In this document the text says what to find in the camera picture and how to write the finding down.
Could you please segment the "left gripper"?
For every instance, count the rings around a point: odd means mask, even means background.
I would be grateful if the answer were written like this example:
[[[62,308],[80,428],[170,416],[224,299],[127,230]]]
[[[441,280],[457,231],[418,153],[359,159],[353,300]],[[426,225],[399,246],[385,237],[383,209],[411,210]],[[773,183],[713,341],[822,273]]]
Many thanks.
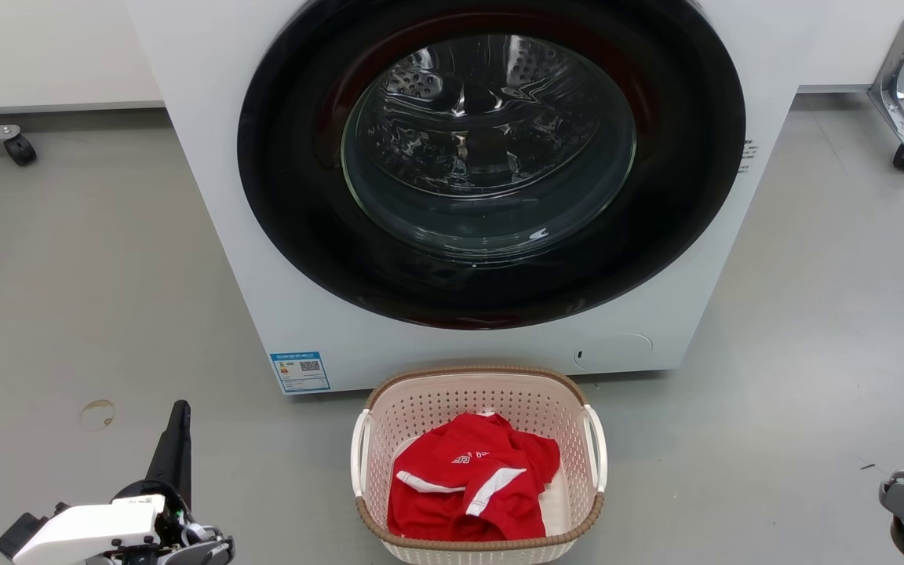
[[[143,542],[114,542],[111,561],[118,564],[230,564],[235,540],[191,514],[191,407],[173,404],[148,465],[137,480],[111,499],[113,505],[144,505],[154,511],[151,535]]]

